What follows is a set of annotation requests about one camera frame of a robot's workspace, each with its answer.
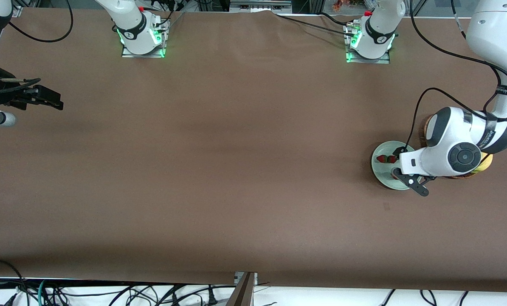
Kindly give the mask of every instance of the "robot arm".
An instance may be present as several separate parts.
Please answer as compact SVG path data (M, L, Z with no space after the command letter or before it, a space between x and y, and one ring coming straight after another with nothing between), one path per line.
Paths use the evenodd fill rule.
M395 29L406 13L404 0L377 0L378 7L371 16L359 19L360 35L351 47L368 59L381 58L391 47Z
M11 0L0 0L0 30L10 21L12 15ZM0 105L26 110L27 104L48 105L63 110L61 95L41 85L34 85L40 79L17 79L13 74L0 68ZM0 111L0 126L13 126L16 118L13 114Z
M161 17L141 11L134 0L96 0L114 21L123 45L133 54L148 54L162 42Z
M487 62L507 71L507 0L483 0L470 21L467 43ZM403 174L459 176L474 170L481 152L498 153L507 148L507 76L498 72L492 112L476 114L456 107L439 110L428 122L427 147L401 153Z

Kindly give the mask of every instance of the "white plate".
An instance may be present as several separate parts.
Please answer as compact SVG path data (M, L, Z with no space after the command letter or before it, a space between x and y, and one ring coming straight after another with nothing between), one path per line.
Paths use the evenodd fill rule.
M392 163L381 163L376 159L376 157L380 155L393 155L393 152L398 147L404 147L405 143L398 141L388 141L384 142L381 145L378 145L376 149L374 149L374 153L372 153L372 159L370 161L370 165L372 167L372 172L376 178L384 184L386 187L395 189L395 190L407 190L409 189L403 182L396 180L391 175L391 172L394 168L400 168L401 162L397 161L395 164ZM414 151L413 147L408 146L408 151Z

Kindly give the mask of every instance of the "brown table surface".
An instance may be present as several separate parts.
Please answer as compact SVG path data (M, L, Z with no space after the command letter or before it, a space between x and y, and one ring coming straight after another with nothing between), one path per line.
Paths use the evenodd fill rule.
M69 17L14 23L50 39ZM472 55L455 21L418 25ZM18 123L0 128L0 258L24 275L507 291L507 150L427 198L370 169L377 145L405 141L425 88L481 108L489 68L429 47L409 19L390 65L346 63L340 35L271 12L186 14L158 60L121 58L111 27L75 10L61 42L1 37L0 66L65 102L3 108ZM444 106L429 93L419 120Z

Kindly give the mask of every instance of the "black cable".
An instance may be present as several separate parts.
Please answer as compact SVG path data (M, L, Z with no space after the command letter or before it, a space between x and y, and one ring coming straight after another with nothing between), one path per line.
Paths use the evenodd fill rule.
M413 6L413 0L410 0L410 7L414 7ZM478 62L479 64L483 64L483 65L486 65L486 66L489 66L491 68L494 68L500 72L502 72L504 75L507 76L507 71L504 70L503 68L499 67L499 66L496 66L494 64L491 64L490 62L486 62L485 60L480 60L480 59L476 59L476 58L472 58L472 57L468 57L468 56L463 56L463 55L460 55L460 54L455 54L454 52L450 52L450 51L447 51L447 50L444 50L442 48L440 48L439 46L435 45L434 43L430 42L418 29L418 26L416 25L416 21L414 19L414 15L411 14L410 15L410 20L412 21L412 26L414 27L414 30L416 31L416 33L418 33L419 37L424 41L426 42L428 45L430 45L431 47L435 48L436 50L444 53L444 54L448 54L448 55L451 55L451 56L454 56L454 57L457 57L457 58L461 58L461 59L465 59L465 60L469 60L469 61L472 61L472 62Z
M166 23L166 21L170 19L170 16L172 16L172 12L174 12L174 10L170 11L170 14L168 15L168 17L167 17L165 20L163 20L163 21L162 21L162 22L160 22L160 23L156 23L156 25L155 25L155 26L156 26L156 27L158 27L158 26L160 26L160 25L162 25L162 24Z
M341 26L345 26L346 25L346 23L342 23L341 21L338 21L338 20L334 19L333 16L327 14L326 12L322 12L321 11L321 12L319 12L319 15L323 15L323 16L329 18L333 23L336 23L337 25L341 25Z
M114 304L116 302L116 300L118 300L118 298L120 296L123 296L123 294L125 294L127 291L129 291L129 289L133 288L133 286L129 286L129 287L126 287L125 289L121 290L119 292L119 294L117 294L111 301L110 301L110 304L108 304L108 306L112 306L112 304Z
M26 82L25 84L22 84L22 85L19 85L19 86L16 86L16 87L10 87L10 88L5 88L5 89L0 89L0 94L5 94L5 93L11 93L13 91L18 91L19 89L24 89L24 88L27 88L27 87L30 87L31 85L35 85L36 83L40 82L40 78L34 78L34 79L25 79L24 82Z
M433 294L433 291L431 290L428 290L429 291L429 294L431 294L431 298L433 298L433 302L431 302L430 300L428 300L425 295L423 294L423 290L420 290L420 295L422 296L422 299L424 299L425 302L427 302L428 304L430 304L431 306L437 306L437 299L434 298L434 294Z
M459 31L461 31L461 35L463 35L463 38L467 39L467 35L465 34L465 31L463 31L463 27L461 27L461 23L460 23L459 19L457 18L455 3L453 3L453 0L450 0L450 3L452 6L453 17L456 19L457 27L459 27Z
M159 302L157 302L155 304L155 306L159 306L163 303L172 303L171 302L167 302L165 301L166 298L168 298L169 296L171 296L174 292L180 290L181 288L185 287L185 285L180 285L180 284L176 284L174 285L171 289L169 289L162 297L161 297L161 300L159 300Z
M446 95L446 97L449 97L453 102L457 103L459 106L463 107L465 110L468 110L469 112L471 112L471 114L473 114L473 115L475 115L475 116L477 116L479 118L482 118L482 119L488 121L488 118L486 116L483 116L483 115L477 113L476 111L471 110L468 106L466 106L465 104L459 102L458 99L456 99L455 97L453 97L449 93L446 93L446 91L443 91L442 89L436 88L436 87L429 87L428 89L424 90L424 92L422 93L422 95L420 95L420 97L418 99L418 102L416 103L416 109L414 110L414 116L412 117L412 127L410 129L410 134L409 134L408 139L406 141L405 149L408 147L410 139L412 138L412 134L414 134L414 127L415 127L415 124L416 124L416 116L418 115L418 108L420 106L420 103L422 102L422 99L423 99L424 95L428 91L438 91L439 93L442 93L443 95Z
M395 293L395 290L397 290L397 289L391 289L391 291L389 291L389 294L386 297L386 300L380 306L386 306L388 304L389 299L391 298L391 296L393 295L393 293Z
M5 260L1 260L0 259L0 264L3 264L3 265L6 265L8 266L9 268L11 268L14 273L17 275L17 278L19 279L21 285L23 286L23 289L25 290L25 292L27 292L27 285L25 285L25 281L23 279L23 276L21 276L21 273L19 273L19 271L16 269L16 267L14 267L11 263L5 261ZM29 295L27 295L27 306L29 306L31 304L31 301L30 301L30 298L29 298Z
M461 299L459 299L459 306L463 306L463 300L465 300L467 294L469 294L469 291L465 291L463 295L461 296Z
M490 153L487 153L478 165L481 165L490 155Z
M220 286L211 286L211 287L206 287L206 288L203 288L203 289L199 289L197 291L194 291L194 292L191 292L189 294L186 294L186 295L183 295L183 296L180 296L180 298L178 298L178 300L176 301L172 301L172 300L163 300L164 298L167 298L168 296L165 296L164 298L162 298L160 300L160 304L167 304L167 303L172 303L170 306L177 306L179 302L181 302L182 300L186 299L186 298L189 298L193 295L196 295L198 294L199 292L203 292L203 291L206 291L206 290L209 290L209 288L212 288L212 289L220 289L220 288L235 288L236 286L234 285L220 285Z
M57 39L50 39L50 40L47 40L47 39L40 39L40 38L36 38L36 37L32 37L31 35L25 33L24 31L22 31L20 28L18 28L17 26L15 26L13 23L8 23L9 25L11 25L14 29L16 29L19 33L22 33L23 35L25 35L26 37L29 37L30 39L32 40L36 40L36 41L39 41L39 42L43 42L43 43L56 43L57 41L61 41L63 39L65 39L67 36L69 36L69 34L71 33L71 31L73 30L73 25L74 25L74 17L73 17L73 8L70 7L70 3L69 3L69 0L65 0L65 2L67 2L67 5L69 6L69 13L70 13L70 27L69 27L69 30L65 33L65 35L57 38Z
M349 37L354 36L352 33L344 33L343 31L337 31L337 30L333 30L333 29L329 29L329 28L324 28L324 27L321 27L319 25L313 25L311 23L305 23L304 21L293 19L293 18L289 18L289 17L286 17L286 16L282 16L282 15L278 15L278 14L276 14L276 16L278 16L280 18L283 18L283 19L295 21L296 23L302 23L303 25L307 25L307 26L311 26L311 27L314 27L314 28L330 31L330 32L333 32L333 33L339 33L341 35L345 35L345 36L349 36Z
M113 295L113 294L119 294L120 292L121 292L121 291L106 292L106 293L103 293L103 294L73 295L73 294L67 294L67 293L65 293L65 292L61 291L61 293L62 293L64 296L77 296L77 297Z
M199 294L195 294L195 295L201 299L201 306L205 306L205 301L203 300L203 297Z

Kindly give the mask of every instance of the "power cord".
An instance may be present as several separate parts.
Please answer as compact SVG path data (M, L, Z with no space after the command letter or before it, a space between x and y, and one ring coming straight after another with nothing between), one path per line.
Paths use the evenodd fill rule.
M442 93L446 97L449 97L453 102L457 103L459 106L463 107L465 110L468 110L469 112L471 112L471 114L473 114L475 116L478 116L479 118L482 118L482 119L484 119L486 121L488 120L488 118L486 116L483 116L483 115L477 113L475 110L472 110L471 108L469 108L465 104L461 103L458 99L456 99L455 97L453 97L449 93L446 93L446 91L443 91L442 89L437 88L437 87L429 87L428 89L424 90L424 92L422 93L422 95L420 95L420 97L418 99L418 102L416 103L416 109L414 110L414 116L412 117L412 127L410 129L410 134L409 134L408 139L406 141L405 147L408 147L410 139L412 138L412 134L414 133L414 127L415 127L415 124L416 124L416 117L418 115L418 109L419 109L420 103L422 102L422 99L423 99L424 95L427 92L429 92L429 91L438 91L439 93Z
M321 11L321 12L319 12L319 15L323 15L323 16L329 18L329 20L331 20L333 23L336 23L337 25L341 25L341 26L345 26L346 25L346 23L343 23L341 21L338 21L338 20L334 19L333 16L327 14L326 12Z
M352 33L344 33L343 31L337 31L337 30L325 28L325 27L322 27L322 26L319 26L319 25L313 25L312 23L306 23L306 22L304 22L302 20L297 20L297 19L289 18L287 16L282 16L282 15L278 15L278 14L276 14L276 16L278 16L280 18L283 18L283 19L294 21L295 23L302 23L303 25L311 26L311 27L318 28L318 29L323 29L323 30L330 31L330 32L333 32L333 33L338 33L338 34L349 36L349 37L354 36Z
M410 0L410 7L414 7L413 6L413 0ZM460 55L460 54L455 54L454 52L450 52L450 51L447 51L447 50L444 50L442 48L440 48L439 46L435 45L434 43L430 42L430 40L428 40L418 29L418 26L416 25L416 21L415 21L415 18L414 18L414 14L410 14L410 20L412 21L412 26L414 27L414 30L416 31L416 33L418 33L419 37L424 41L426 42L428 45L430 45L431 47L435 48L436 50L444 53L444 54L448 54L450 56L454 56L454 57L457 57L457 58L461 58L461 59L465 59L465 60L469 60L469 61L472 61L472 62L478 62L479 64L483 64L483 65L486 65L486 66L489 66L491 68L494 68L500 72L502 72L504 75L507 76L507 71L504 70L503 68L499 67L499 66L496 66L490 62L486 62L485 60L480 60L480 59L476 59L476 58L472 58L472 57L468 57L468 56L463 56L463 55Z
M456 19L457 27L459 27L459 31L461 31L461 35L463 35L463 38L466 39L467 35L465 34L465 31L463 31L463 27L461 26L461 21L459 21L459 18L457 17L456 5L453 2L453 0L450 0L450 3L452 6L453 17Z
M463 293L463 295L461 296L461 298L459 299L459 306L463 306L463 301L465 300L465 298L467 297L467 294L469 294L469 291L465 291Z
M27 288L27 285L25 284L24 278L23 278L23 276L21 276L21 273L19 273L19 271L16 269L16 267L14 267L11 263L9 263L5 260L1 260L1 259L0 259L0 264L8 266L10 269L12 269L14 271L14 273L17 275L17 278L19 279L23 290L25 292L28 292L28 288ZM27 306L30 306L30 304L31 304L30 298L29 298L29 296L27 296Z
M431 302L430 300L428 300L425 295L423 294L423 290L420 290L420 295L422 296L422 299L424 299L425 302L427 302L428 304L430 304L431 306L437 306L437 299L434 298L434 294L433 294L433 291L431 290L428 290L429 294L431 295L431 298L433 298L433 302Z
M218 304L218 300L216 300L214 296L214 290L212 290L212 285L208 285L208 304L207 306L214 306Z
M69 13L70 13L70 27L69 27L69 30L65 33L65 35L59 37L58 39L50 39L50 40L47 40L47 39L40 39L40 38L36 38L36 37L33 37L27 33L25 33L24 31L22 31L20 28L18 28L17 26L15 26L13 23L9 23L9 25L11 25L14 29L16 29L19 33L22 33L23 35L25 35L26 37L29 37L30 39L32 40L36 40L36 41L39 41L39 42L43 42L43 43L56 43L58 41L61 41L63 39L65 39L67 36L69 36L69 34L71 33L71 31L73 30L73 25L74 25L74 17L73 17L73 9L70 7L70 3L69 3L69 0L65 0L65 2L67 2L67 6L69 6Z
M389 294L388 296L386 297L386 300L384 300L384 302L380 305L380 306L387 306L388 302L389 302L389 299L391 298L391 296L395 293L395 290L397 289L391 289L391 291L389 291Z

